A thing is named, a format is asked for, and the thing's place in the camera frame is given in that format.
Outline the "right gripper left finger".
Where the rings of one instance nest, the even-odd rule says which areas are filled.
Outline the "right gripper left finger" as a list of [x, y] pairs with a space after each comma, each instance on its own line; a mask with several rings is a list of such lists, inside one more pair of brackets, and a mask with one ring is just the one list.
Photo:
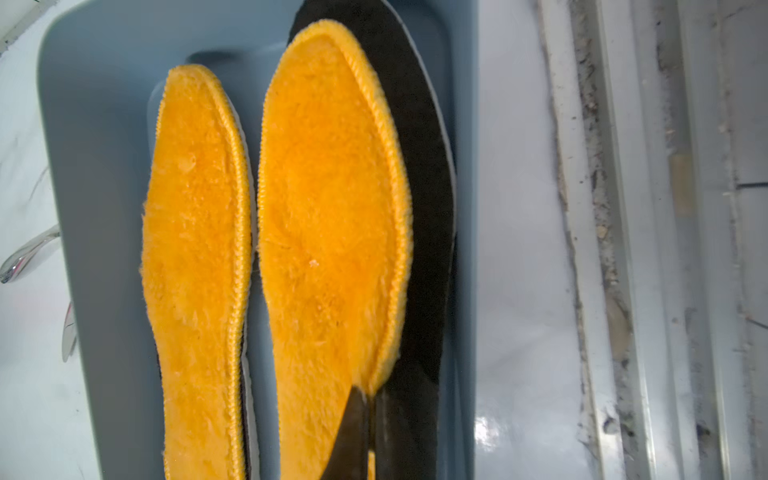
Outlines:
[[343, 417], [321, 480], [366, 480], [369, 459], [368, 397], [350, 389]]

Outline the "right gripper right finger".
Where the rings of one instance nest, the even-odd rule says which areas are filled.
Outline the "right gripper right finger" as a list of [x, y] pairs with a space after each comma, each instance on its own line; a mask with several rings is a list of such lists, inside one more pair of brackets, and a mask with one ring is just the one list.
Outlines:
[[375, 477], [435, 479], [438, 385], [416, 362], [395, 365], [375, 399]]

